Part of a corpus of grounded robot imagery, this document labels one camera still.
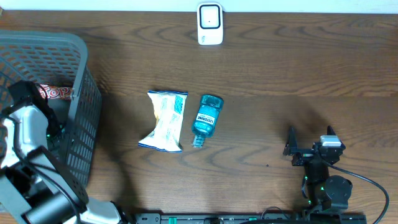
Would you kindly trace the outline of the teal mouthwash bottle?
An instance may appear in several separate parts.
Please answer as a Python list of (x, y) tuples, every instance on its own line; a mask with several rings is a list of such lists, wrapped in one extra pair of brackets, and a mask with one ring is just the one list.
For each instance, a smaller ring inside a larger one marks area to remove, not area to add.
[(192, 142), (193, 147), (202, 148), (205, 139), (213, 136), (223, 104), (223, 99), (218, 96), (201, 96), (200, 107), (192, 124), (192, 132), (195, 135)]

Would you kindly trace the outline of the cream snack bag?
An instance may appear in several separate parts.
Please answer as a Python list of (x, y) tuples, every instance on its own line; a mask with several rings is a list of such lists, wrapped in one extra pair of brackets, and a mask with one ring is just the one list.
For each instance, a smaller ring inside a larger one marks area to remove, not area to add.
[(138, 145), (157, 151), (181, 153), (179, 140), (188, 93), (150, 90), (147, 94), (152, 101), (157, 122), (154, 130)]

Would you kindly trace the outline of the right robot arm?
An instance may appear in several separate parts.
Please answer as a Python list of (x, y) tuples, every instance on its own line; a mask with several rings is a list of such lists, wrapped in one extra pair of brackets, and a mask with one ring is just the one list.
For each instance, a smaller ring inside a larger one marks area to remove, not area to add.
[(345, 149), (331, 126), (311, 148), (300, 148), (295, 129), (289, 128), (283, 155), (292, 156), (293, 166), (304, 167), (302, 194), (309, 200), (307, 214), (340, 213), (348, 208), (352, 182), (329, 173), (329, 168), (340, 160)]

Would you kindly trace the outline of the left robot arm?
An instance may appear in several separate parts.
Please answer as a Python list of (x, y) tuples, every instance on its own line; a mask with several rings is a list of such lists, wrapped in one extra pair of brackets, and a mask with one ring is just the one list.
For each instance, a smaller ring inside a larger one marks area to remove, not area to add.
[(13, 105), (1, 111), (7, 129), (1, 159), (1, 205), (18, 223), (134, 223), (114, 202), (90, 198), (84, 186), (48, 149), (60, 134), (58, 119), (34, 82), (8, 88)]

